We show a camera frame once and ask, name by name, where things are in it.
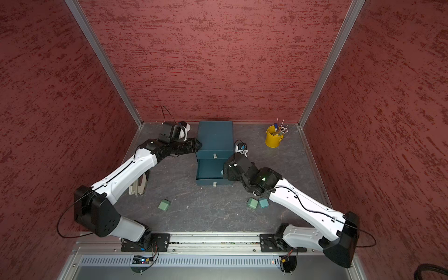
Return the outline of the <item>teal drawer cabinet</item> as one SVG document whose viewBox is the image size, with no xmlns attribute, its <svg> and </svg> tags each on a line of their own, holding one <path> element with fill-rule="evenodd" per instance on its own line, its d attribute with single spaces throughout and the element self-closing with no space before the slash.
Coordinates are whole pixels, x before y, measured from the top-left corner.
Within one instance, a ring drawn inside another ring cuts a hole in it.
<svg viewBox="0 0 448 280">
<path fill-rule="evenodd" d="M 216 187 L 230 184 L 221 175 L 221 170 L 234 153 L 233 122 L 201 121 L 197 140 L 202 143 L 202 148 L 196 153 L 197 185 Z"/>
</svg>

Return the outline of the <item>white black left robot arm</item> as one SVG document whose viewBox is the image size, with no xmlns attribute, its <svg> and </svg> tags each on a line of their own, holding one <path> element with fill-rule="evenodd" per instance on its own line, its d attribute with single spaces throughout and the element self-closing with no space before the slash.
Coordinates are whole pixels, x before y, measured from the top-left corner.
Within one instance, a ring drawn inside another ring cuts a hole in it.
<svg viewBox="0 0 448 280">
<path fill-rule="evenodd" d="M 74 220 L 98 237 L 115 236 L 135 243 L 149 242 L 151 230 L 130 220 L 115 209 L 114 204 L 128 188 L 163 159 L 170 156 L 194 154 L 202 147 L 196 138 L 170 141 L 147 140 L 104 179 L 90 187 L 84 185 L 74 194 Z"/>
</svg>

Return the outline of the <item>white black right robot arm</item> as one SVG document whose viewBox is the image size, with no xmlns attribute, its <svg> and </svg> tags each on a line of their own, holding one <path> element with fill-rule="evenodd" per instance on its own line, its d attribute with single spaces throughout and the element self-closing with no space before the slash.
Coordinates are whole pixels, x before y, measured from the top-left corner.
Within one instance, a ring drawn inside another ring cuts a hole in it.
<svg viewBox="0 0 448 280">
<path fill-rule="evenodd" d="M 256 196 L 268 195 L 314 227 L 309 233 L 296 226 L 280 227 L 281 240 L 289 247 L 304 247 L 323 252 L 335 264 L 350 268 L 358 244 L 360 219 L 353 212 L 333 210 L 298 190 L 271 168 L 257 168 L 247 156 L 235 153 L 223 167 L 223 177 L 240 182 Z"/>
</svg>

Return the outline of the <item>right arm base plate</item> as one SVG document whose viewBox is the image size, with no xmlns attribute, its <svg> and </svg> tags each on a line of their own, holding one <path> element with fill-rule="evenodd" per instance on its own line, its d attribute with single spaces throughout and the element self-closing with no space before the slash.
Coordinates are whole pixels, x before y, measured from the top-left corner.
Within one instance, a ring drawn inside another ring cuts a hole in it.
<svg viewBox="0 0 448 280">
<path fill-rule="evenodd" d="M 291 247 L 281 238 L 276 238 L 275 234 L 264 233 L 259 235 L 260 248 L 262 253 L 306 253 L 307 248 Z"/>
</svg>

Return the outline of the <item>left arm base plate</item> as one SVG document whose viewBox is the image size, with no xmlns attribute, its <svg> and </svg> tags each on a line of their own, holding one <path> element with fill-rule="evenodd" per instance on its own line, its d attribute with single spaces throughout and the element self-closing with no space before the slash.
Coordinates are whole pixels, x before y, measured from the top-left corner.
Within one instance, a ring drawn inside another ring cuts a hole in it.
<svg viewBox="0 0 448 280">
<path fill-rule="evenodd" d="M 121 239 L 121 252 L 167 252 L 171 234 L 169 233 L 148 233 L 143 235 L 139 241 Z"/>
</svg>

